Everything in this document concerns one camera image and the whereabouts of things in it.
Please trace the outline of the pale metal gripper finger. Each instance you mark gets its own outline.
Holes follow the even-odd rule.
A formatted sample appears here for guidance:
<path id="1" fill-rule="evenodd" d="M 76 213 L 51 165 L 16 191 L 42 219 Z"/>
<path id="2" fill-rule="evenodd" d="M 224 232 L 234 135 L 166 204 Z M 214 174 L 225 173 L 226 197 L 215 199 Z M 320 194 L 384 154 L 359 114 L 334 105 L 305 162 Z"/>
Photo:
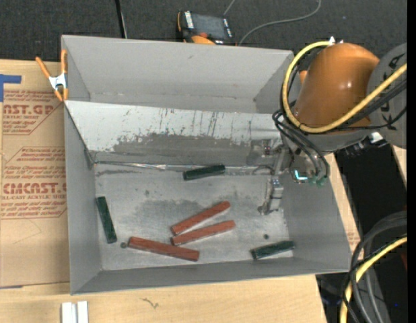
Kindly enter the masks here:
<path id="1" fill-rule="evenodd" d="M 252 173 L 273 173 L 273 156 L 268 142 L 252 142 L 250 150 L 250 165 L 254 167 Z"/>
<path id="2" fill-rule="evenodd" d="M 261 205 L 261 215 L 269 215 L 280 211 L 283 200 L 283 185 L 279 177 L 272 177 L 267 182 L 265 200 Z"/>

